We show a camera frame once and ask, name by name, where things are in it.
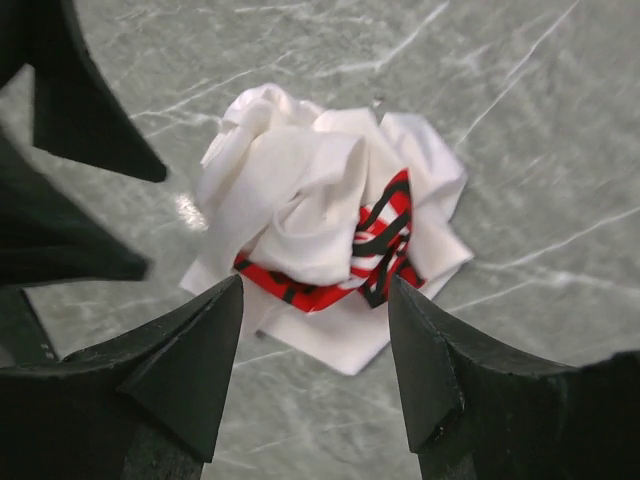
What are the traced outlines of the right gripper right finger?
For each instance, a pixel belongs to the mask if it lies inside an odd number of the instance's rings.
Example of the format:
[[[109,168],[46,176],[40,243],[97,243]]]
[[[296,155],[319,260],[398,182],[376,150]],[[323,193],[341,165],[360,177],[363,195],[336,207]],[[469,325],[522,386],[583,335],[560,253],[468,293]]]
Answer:
[[[401,278],[388,315],[409,448],[425,479],[635,479],[639,355],[580,367],[507,345]]]

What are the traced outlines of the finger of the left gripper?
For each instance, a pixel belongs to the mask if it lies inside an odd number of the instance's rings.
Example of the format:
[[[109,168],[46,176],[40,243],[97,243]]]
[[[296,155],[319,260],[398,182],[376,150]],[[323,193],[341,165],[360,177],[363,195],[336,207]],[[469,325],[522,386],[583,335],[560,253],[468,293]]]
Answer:
[[[1,85],[34,70],[32,145],[54,156],[161,183],[167,167],[93,61],[72,1],[1,3]]]

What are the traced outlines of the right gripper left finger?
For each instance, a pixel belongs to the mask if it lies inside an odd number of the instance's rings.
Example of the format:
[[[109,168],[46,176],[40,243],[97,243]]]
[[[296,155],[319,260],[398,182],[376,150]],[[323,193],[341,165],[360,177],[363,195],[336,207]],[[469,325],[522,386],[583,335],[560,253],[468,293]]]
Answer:
[[[197,479],[214,456],[243,316],[229,277],[62,360],[1,371],[5,479]]]

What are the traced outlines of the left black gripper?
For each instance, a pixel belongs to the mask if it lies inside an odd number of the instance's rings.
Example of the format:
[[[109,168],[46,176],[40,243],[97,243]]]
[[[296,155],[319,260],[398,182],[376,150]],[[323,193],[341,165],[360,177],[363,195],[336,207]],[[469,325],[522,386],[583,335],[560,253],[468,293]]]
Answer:
[[[1,136],[1,285],[141,281],[150,262],[111,235]],[[1,290],[1,367],[58,363],[26,292]]]

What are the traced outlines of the white t-shirt red print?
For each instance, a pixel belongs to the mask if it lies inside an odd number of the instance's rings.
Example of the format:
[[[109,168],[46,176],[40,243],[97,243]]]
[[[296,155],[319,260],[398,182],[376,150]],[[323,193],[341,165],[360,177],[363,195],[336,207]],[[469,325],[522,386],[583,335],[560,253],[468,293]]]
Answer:
[[[330,110],[265,84],[228,107],[201,165],[208,228],[182,287],[240,274],[246,333],[344,375],[388,344],[392,277],[433,298],[473,256],[450,224],[466,171],[420,115]]]

